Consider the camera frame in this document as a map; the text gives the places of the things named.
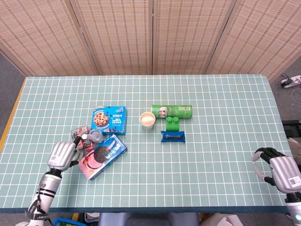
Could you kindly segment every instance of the power strip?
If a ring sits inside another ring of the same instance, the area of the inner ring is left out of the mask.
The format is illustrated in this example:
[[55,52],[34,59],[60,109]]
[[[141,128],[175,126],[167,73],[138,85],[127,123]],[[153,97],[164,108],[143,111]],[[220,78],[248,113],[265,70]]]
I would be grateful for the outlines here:
[[293,87],[293,86],[298,86],[301,84],[301,75],[297,75],[297,76],[294,76],[294,77],[291,77],[291,80],[292,82],[286,86],[283,86],[283,88],[287,89],[287,88],[290,88],[290,87]]

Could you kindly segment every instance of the woven screen panel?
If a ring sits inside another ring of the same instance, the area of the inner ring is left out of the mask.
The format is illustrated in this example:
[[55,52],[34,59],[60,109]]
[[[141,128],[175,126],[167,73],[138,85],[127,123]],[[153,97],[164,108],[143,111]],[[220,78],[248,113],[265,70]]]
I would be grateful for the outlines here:
[[0,42],[33,76],[95,75],[64,1],[1,1]]
[[300,0],[243,0],[227,26],[207,73],[271,78],[301,53]]
[[229,0],[158,0],[154,72],[205,73],[229,7]]
[[75,0],[104,75],[151,74],[149,1]]

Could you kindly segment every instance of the pringles can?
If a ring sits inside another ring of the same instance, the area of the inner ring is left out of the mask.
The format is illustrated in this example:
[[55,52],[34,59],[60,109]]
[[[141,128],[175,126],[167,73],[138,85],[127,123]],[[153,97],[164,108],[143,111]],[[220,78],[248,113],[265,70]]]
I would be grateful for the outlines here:
[[191,105],[152,105],[151,112],[156,118],[178,117],[190,119],[192,117]]

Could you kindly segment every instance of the robotic arm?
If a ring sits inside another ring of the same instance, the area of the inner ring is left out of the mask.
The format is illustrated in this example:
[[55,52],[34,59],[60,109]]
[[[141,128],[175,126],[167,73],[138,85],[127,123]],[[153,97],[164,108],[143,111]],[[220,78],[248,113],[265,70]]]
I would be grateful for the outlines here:
[[50,171],[43,175],[32,203],[25,212],[30,222],[22,222],[16,226],[43,226],[45,220],[50,221],[48,211],[61,183],[61,173],[77,165],[83,157],[83,153],[79,152],[77,159],[72,161],[80,140],[81,137],[77,136],[73,143],[62,141],[55,144],[48,160]]
[[[260,158],[269,164],[273,177],[265,176],[255,164]],[[279,191],[286,194],[285,202],[293,222],[301,226],[301,173],[294,159],[267,147],[259,148],[252,161],[258,178],[276,186]]]

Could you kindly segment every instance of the white paper cup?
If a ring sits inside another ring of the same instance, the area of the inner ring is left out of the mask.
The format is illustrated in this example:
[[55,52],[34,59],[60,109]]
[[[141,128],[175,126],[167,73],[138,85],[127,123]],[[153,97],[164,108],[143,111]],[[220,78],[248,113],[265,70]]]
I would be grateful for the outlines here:
[[151,112],[144,112],[140,116],[140,123],[145,129],[151,129],[156,121],[156,117],[153,113]]

